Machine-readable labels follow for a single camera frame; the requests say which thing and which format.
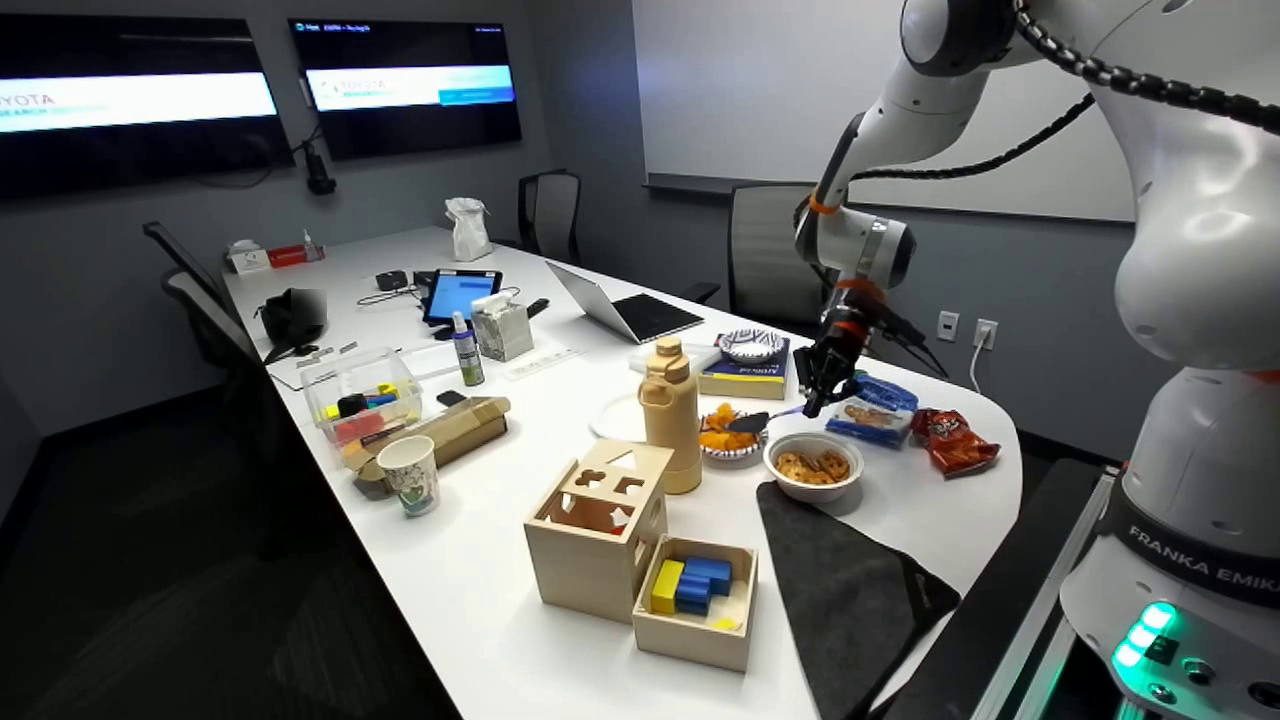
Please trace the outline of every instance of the tablet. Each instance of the tablet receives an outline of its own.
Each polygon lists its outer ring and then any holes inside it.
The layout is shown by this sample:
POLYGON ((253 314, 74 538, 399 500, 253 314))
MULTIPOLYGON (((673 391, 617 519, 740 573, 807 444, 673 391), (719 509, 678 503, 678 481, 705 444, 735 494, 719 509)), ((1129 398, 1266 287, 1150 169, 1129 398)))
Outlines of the tablet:
POLYGON ((494 268, 441 268, 430 278, 425 321, 449 325, 454 312, 474 321, 474 298, 500 293, 500 283, 503 283, 503 270, 494 270, 494 268))

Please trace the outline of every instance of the monitor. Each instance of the monitor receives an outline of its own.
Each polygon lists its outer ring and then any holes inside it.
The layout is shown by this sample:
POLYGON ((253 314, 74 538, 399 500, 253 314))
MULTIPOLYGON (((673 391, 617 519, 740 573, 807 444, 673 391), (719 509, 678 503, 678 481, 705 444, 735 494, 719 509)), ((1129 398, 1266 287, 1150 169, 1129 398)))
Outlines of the monitor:
POLYGON ((503 22, 289 19, 338 161, 517 142, 503 22))
POLYGON ((0 15, 0 201, 275 162, 244 19, 0 15))

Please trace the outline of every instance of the blue block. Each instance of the blue block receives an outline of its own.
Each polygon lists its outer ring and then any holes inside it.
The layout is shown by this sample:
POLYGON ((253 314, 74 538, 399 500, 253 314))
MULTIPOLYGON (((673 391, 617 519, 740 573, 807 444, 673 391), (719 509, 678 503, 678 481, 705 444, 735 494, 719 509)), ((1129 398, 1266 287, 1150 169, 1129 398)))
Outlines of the blue block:
POLYGON ((711 582, 715 594, 728 594, 731 563, 710 555, 684 555, 684 577, 711 582))
POLYGON ((682 577, 678 613, 710 614, 710 606, 711 606, 711 582, 697 577, 694 578, 682 577))

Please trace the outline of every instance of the wooden box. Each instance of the wooden box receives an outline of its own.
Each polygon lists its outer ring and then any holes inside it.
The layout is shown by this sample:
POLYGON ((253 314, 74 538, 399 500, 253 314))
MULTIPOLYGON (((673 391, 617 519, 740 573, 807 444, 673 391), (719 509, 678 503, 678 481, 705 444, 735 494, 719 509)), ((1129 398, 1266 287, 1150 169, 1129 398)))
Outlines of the wooden box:
POLYGON ((673 452, 600 440, 570 462, 526 538, 545 604, 632 619, 638 589, 652 548, 670 532, 662 477, 673 452))
POLYGON ((670 538, 662 538, 662 548, 648 563, 648 577, 641 582, 638 606, 632 606, 638 643, 645 653, 746 671, 747 653, 753 653, 753 601, 758 601, 758 555, 753 553, 670 535, 670 538), (728 589, 728 594, 711 601, 710 614, 663 614, 663 613, 648 606, 648 589, 655 578, 655 567, 663 559, 682 559, 682 555, 711 555, 711 559, 731 563, 731 589, 728 589))

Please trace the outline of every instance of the whiteboard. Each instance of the whiteboard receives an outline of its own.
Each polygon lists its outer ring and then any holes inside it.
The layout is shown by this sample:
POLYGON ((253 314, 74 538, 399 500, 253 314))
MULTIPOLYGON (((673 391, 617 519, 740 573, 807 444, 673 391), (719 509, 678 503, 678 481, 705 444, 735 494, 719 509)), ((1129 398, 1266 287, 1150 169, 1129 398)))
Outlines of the whiteboard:
MULTIPOLYGON (((818 184, 843 124, 899 60, 899 0, 632 0, 648 174, 818 184)), ((1027 138, 1089 93, 1052 63, 993 70, 969 132, 916 169, 1027 138)), ((864 180, 854 205, 1132 221, 1125 156, 1091 106, 972 180, 864 180)))

